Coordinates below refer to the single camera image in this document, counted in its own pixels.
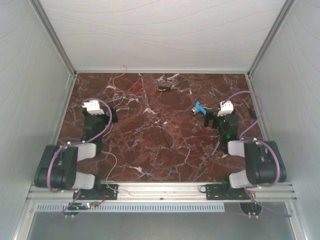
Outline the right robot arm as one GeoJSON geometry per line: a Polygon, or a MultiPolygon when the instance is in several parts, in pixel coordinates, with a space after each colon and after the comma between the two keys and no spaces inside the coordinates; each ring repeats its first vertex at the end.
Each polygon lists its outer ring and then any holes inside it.
{"type": "Polygon", "coordinates": [[[230,174],[227,183],[221,186],[221,193],[227,199],[234,198],[240,188],[273,186],[287,179],[287,170],[277,143],[273,140],[239,138],[238,118],[234,112],[224,116],[207,112],[203,124],[208,127],[212,123],[212,128],[218,130],[217,146],[225,154],[244,158],[245,169],[230,174]]]}

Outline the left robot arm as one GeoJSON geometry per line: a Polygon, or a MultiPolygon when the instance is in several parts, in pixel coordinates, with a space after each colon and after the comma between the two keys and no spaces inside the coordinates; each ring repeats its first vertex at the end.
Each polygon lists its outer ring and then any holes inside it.
{"type": "Polygon", "coordinates": [[[103,187],[97,183],[98,178],[90,173],[77,171],[77,163],[86,159],[92,159],[101,154],[103,149],[103,135],[108,123],[118,122],[116,110],[111,109],[111,116],[106,114],[93,115],[86,110],[84,114],[84,137],[82,141],[90,140],[88,143],[80,142],[75,145],[60,147],[58,145],[47,145],[34,176],[34,185],[46,188],[47,176],[50,186],[58,190],[85,190],[91,199],[99,198],[103,193],[103,187]]]}

